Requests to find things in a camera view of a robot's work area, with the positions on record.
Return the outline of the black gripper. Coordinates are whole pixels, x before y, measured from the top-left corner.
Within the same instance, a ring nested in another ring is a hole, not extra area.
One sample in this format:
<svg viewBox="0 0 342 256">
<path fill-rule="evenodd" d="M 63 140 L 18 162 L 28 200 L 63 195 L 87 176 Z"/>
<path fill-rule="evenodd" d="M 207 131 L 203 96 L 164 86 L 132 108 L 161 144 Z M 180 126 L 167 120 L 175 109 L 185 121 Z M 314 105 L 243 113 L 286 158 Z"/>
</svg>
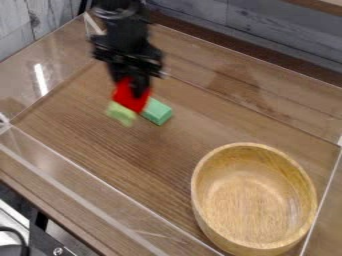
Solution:
<svg viewBox="0 0 342 256">
<path fill-rule="evenodd" d="M 93 57 L 107 63 L 113 83 L 132 81 L 135 98 L 149 88 L 149 77 L 163 76 L 163 52 L 149 42 L 147 13 L 97 13 L 105 35 L 93 45 Z"/>
</svg>

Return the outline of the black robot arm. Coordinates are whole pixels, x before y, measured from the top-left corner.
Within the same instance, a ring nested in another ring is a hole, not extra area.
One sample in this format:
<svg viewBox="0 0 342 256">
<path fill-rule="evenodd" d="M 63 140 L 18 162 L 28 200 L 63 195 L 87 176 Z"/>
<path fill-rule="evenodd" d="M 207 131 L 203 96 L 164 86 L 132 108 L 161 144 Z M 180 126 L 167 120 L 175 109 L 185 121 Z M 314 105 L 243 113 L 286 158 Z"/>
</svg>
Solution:
<svg viewBox="0 0 342 256">
<path fill-rule="evenodd" d="M 115 83 L 129 79 L 128 88 L 139 99 L 152 77 L 161 77 L 161 50 L 149 42 L 148 9 L 141 0 L 97 0 L 93 9 L 105 33 L 92 35 L 92 55 L 105 62 Z"/>
</svg>

